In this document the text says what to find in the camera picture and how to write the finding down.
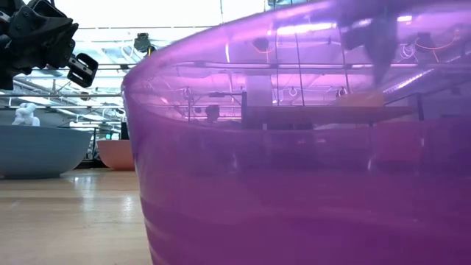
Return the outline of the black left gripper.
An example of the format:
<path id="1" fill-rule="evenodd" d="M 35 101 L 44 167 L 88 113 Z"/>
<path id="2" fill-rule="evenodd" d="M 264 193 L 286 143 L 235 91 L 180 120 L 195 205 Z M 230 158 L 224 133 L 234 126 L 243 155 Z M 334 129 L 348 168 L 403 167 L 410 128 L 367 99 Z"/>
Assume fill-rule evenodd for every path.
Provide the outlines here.
<path id="1" fill-rule="evenodd" d="M 47 0 L 0 0 L 0 90 L 13 89 L 13 77 L 33 68 L 63 68 L 82 88 L 92 85 L 98 62 L 72 55 L 78 24 Z"/>

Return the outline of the white object in blue bowl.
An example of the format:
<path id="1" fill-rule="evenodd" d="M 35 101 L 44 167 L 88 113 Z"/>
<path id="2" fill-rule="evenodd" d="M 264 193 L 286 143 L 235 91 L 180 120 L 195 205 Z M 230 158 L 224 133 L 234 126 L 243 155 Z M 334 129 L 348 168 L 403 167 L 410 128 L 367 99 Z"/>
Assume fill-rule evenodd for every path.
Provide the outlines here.
<path id="1" fill-rule="evenodd" d="M 40 119 L 34 115 L 36 104 L 21 103 L 20 107 L 15 110 L 15 118 L 12 125 L 29 125 L 33 127 L 40 126 Z"/>

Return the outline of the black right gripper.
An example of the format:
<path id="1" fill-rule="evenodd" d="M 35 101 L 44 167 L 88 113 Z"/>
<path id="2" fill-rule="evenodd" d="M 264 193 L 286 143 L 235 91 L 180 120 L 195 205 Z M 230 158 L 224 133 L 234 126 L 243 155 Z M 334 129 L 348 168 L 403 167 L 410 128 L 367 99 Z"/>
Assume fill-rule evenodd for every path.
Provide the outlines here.
<path id="1" fill-rule="evenodd" d="M 398 47 L 397 16 L 379 15 L 355 21 L 341 28 L 341 42 L 347 50 L 364 46 L 373 64 L 372 74 L 378 87 L 389 70 Z"/>

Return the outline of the blue bowl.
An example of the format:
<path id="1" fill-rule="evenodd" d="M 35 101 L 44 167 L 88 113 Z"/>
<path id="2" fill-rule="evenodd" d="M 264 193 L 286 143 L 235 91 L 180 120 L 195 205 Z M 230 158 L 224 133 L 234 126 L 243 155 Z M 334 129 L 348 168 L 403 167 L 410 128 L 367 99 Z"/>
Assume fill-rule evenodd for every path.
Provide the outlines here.
<path id="1" fill-rule="evenodd" d="M 58 177 L 82 162 L 90 141 L 74 129 L 0 125 L 0 178 Z"/>

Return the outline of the purple translucent bowl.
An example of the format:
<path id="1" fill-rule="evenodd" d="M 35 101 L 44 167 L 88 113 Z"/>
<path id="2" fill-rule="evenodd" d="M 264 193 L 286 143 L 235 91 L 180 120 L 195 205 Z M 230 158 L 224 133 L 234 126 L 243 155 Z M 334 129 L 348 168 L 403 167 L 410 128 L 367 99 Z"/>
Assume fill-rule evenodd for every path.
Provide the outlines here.
<path id="1" fill-rule="evenodd" d="M 375 87 L 341 28 L 379 15 Z M 121 89 L 153 265 L 471 265 L 471 0 L 281 4 Z"/>

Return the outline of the coral bowl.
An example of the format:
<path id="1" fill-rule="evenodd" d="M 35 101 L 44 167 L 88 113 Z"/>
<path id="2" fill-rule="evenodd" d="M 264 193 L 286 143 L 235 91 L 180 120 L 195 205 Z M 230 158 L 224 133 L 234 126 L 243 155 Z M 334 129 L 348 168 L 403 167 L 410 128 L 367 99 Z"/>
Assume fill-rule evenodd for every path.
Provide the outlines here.
<path id="1" fill-rule="evenodd" d="M 99 157 L 103 164 L 114 171 L 134 171 L 130 140 L 98 141 Z"/>

